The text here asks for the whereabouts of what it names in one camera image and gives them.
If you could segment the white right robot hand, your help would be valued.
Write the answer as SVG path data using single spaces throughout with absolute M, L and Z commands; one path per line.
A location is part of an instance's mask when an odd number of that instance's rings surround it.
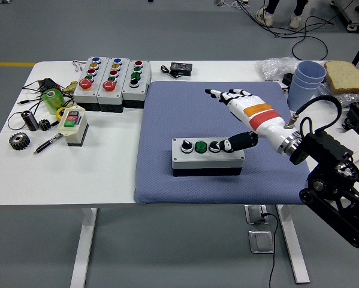
M 205 92 L 224 103 L 258 137 L 266 138 L 279 154 L 288 153 L 292 142 L 298 138 L 297 129 L 285 128 L 285 120 L 259 96 L 240 89 L 230 92 L 207 89 Z

